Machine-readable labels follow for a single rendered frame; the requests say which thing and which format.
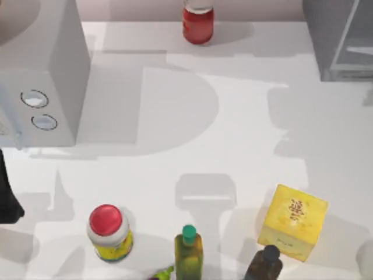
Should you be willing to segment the dark brown bottle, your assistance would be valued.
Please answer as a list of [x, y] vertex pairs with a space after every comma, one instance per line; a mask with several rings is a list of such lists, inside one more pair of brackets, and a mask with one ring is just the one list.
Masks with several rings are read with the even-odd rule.
[[255, 253], [243, 280], [277, 280], [283, 263], [275, 245], [267, 245]]

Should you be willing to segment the green and purple item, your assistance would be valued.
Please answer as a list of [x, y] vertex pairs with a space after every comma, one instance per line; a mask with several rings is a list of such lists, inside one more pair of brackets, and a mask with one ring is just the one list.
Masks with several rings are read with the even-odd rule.
[[169, 266], [165, 269], [161, 269], [152, 275], [148, 280], [170, 280], [171, 275], [174, 272], [174, 266]]

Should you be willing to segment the pale microwave oven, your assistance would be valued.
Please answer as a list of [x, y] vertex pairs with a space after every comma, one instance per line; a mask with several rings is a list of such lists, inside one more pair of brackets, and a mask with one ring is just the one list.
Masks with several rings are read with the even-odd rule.
[[[76, 0], [0, 0], [0, 148], [73, 146], [90, 65]], [[20, 94], [32, 89], [49, 104], [25, 105]], [[56, 129], [31, 123], [42, 114]]]

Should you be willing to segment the red bottle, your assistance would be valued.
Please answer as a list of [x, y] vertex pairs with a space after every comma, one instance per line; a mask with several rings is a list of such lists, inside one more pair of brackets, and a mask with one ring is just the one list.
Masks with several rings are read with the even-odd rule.
[[207, 43], [214, 31], [213, 0], [184, 0], [182, 27], [188, 42], [196, 45]]

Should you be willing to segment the red-lidded yellow jar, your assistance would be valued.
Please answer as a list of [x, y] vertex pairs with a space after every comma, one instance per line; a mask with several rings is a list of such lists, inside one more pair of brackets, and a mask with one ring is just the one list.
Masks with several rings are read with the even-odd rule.
[[98, 257], [108, 263], [123, 260], [133, 247], [129, 220], [115, 205], [101, 204], [91, 212], [87, 235]]

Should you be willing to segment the green-capped olive oil bottle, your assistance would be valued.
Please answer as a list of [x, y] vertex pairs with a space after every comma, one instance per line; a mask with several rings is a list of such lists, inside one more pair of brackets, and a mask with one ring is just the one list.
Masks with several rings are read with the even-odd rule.
[[203, 244], [193, 225], [185, 225], [174, 238], [176, 280], [201, 280]]

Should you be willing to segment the small microwave knob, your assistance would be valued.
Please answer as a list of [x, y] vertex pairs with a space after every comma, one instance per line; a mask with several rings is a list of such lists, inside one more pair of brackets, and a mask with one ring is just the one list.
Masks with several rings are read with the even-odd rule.
[[33, 116], [31, 118], [31, 123], [38, 129], [43, 130], [43, 131], [51, 131], [56, 129], [58, 122], [57, 120], [48, 115], [48, 114], [42, 114], [42, 115], [37, 115]]

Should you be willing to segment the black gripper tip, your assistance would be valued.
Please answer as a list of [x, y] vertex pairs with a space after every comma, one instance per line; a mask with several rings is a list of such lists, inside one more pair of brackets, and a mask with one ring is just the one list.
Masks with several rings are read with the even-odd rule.
[[15, 224], [24, 214], [23, 207], [11, 189], [3, 151], [0, 149], [0, 224]]

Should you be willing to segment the large microwave knob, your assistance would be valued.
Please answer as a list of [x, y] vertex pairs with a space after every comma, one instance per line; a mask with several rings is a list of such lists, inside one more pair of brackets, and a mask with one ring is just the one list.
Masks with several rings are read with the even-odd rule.
[[25, 105], [34, 109], [41, 109], [49, 104], [47, 95], [35, 89], [21, 92], [20, 98]]

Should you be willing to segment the yellow box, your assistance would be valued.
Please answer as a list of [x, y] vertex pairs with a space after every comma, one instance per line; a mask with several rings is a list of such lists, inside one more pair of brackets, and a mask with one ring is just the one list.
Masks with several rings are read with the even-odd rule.
[[282, 254], [306, 261], [320, 235], [328, 202], [279, 184], [265, 215], [258, 243], [275, 245]]

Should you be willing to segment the grey cabinet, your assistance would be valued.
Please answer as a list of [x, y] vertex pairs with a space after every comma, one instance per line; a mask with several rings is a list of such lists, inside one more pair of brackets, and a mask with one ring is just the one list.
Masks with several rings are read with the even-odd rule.
[[373, 0], [302, 0], [323, 82], [373, 82]]

